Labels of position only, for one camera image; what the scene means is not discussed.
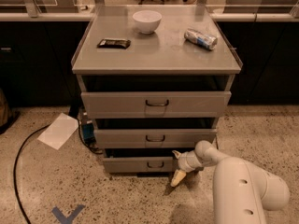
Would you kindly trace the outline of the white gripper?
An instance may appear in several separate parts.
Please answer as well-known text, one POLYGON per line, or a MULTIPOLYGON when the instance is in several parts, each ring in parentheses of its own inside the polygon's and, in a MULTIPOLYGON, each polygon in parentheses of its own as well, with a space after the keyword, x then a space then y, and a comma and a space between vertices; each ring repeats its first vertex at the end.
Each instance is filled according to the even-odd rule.
POLYGON ((170 185, 176 187, 186 176, 186 173, 190 173, 195 170, 202 170, 203 165, 199 161, 194 151, 180 153, 177 150, 172 150, 172 153, 178 159, 178 168, 174 172, 170 185))

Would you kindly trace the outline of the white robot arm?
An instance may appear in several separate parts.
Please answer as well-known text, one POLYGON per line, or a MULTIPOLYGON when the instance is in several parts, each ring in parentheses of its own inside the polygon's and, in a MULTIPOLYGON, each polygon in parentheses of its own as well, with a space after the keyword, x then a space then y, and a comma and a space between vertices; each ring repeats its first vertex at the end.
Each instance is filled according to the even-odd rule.
POLYGON ((174 152, 178 168, 171 180, 173 187, 202 167, 213 166, 213 208, 215 224, 266 224, 265 211, 284 208, 290 199, 287 183, 255 164, 227 155, 208 141, 194 150, 174 152))

